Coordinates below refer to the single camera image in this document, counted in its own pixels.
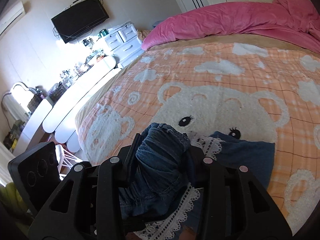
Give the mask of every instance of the bear eye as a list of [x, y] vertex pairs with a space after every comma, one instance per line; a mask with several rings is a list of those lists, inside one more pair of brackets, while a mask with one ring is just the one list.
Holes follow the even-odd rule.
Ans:
[[191, 116], [186, 116], [186, 117], [182, 118], [179, 121], [179, 126], [181, 126], [181, 127], [187, 126], [188, 124], [190, 124], [192, 119], [193, 119], [193, 117], [191, 117]]
[[241, 137], [241, 133], [240, 133], [239, 130], [237, 130], [236, 127], [235, 128], [232, 127], [230, 129], [230, 133], [228, 135], [230, 135], [230, 136], [232, 136], [233, 138], [236, 138], [236, 139], [240, 139], [240, 137]]

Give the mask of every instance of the pink blanket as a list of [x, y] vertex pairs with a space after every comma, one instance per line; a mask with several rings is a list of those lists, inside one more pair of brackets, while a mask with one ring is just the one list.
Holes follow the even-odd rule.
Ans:
[[320, 15], [309, 0], [227, 2], [170, 17], [143, 41], [147, 50], [176, 40], [252, 33], [320, 53]]

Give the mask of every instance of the silver screw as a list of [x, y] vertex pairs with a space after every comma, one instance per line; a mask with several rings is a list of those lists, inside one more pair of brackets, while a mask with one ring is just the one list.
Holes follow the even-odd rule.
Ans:
[[207, 163], [207, 164], [211, 164], [211, 163], [213, 163], [213, 159], [211, 159], [211, 158], [209, 158], [209, 157], [205, 157], [205, 158], [203, 159], [203, 162], [204, 162], [204, 163]]
[[80, 164], [74, 167], [75, 171], [82, 171], [82, 169], [83, 169], [83, 166]]
[[111, 163], [117, 163], [119, 160], [120, 160], [119, 157], [114, 156], [114, 157], [112, 157], [112, 158], [110, 159], [110, 162], [111, 162]]
[[239, 167], [239, 170], [242, 172], [247, 172], [249, 169], [248, 169], [248, 167], [242, 165]]

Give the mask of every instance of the blue cloth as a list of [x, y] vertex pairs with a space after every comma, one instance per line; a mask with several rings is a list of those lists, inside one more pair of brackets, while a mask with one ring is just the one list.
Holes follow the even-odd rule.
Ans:
[[267, 189], [275, 158], [274, 143], [238, 140], [217, 131], [210, 137], [224, 141], [220, 142], [222, 150], [216, 155], [218, 163], [234, 169], [241, 165], [247, 166]]
[[188, 177], [182, 160], [190, 148], [188, 137], [165, 123], [152, 123], [141, 134], [135, 153], [138, 168], [129, 188], [119, 188], [123, 219], [148, 212], [158, 217], [178, 207], [178, 194], [184, 193]]

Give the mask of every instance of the white curtain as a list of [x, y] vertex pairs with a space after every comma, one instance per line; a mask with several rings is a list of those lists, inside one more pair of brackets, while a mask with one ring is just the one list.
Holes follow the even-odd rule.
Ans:
[[0, 143], [0, 183], [4, 186], [9, 182], [12, 182], [8, 171], [8, 162], [14, 158], [11, 152]]
[[5, 114], [9, 119], [10, 126], [12, 127], [13, 123], [17, 120], [22, 120], [23, 122], [28, 121], [28, 115], [25, 109], [15, 100], [13, 95], [7, 95], [3, 98], [3, 105], [6, 110]]

